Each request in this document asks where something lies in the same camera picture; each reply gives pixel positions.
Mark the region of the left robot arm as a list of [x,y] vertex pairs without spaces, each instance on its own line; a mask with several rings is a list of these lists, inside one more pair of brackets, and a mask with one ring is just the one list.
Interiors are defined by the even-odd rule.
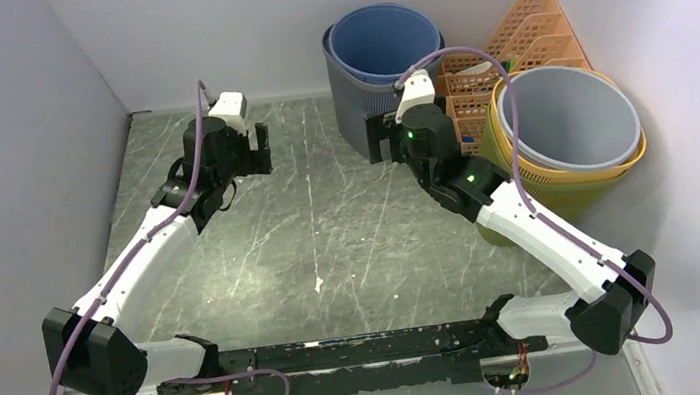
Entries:
[[169,168],[130,243],[93,288],[42,323],[51,369],[49,395],[68,388],[85,395],[136,395],[183,377],[199,392],[220,385],[215,343],[178,335],[145,342],[129,329],[168,273],[191,251],[214,214],[229,209],[227,189],[273,168],[268,126],[249,130],[236,116],[205,115],[183,134],[184,155]]

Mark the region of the light grey plastic bucket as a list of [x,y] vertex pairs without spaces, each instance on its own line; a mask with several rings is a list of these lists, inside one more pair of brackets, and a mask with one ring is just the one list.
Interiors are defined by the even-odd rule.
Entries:
[[625,163],[641,123],[628,97],[607,78],[567,66],[533,68],[502,83],[496,119],[520,162],[558,171],[602,171]]

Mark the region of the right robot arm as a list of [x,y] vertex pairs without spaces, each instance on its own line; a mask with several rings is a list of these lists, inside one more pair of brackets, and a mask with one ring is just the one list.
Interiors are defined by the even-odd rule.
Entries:
[[371,162],[390,158],[409,166],[419,186],[444,209],[495,231],[547,266],[568,293],[513,297],[495,307],[483,329],[487,348],[507,354],[523,338],[575,337],[596,353],[614,355],[633,338],[651,302],[655,262],[644,251],[627,254],[589,237],[530,196],[499,166],[466,155],[453,121],[437,104],[366,122]]

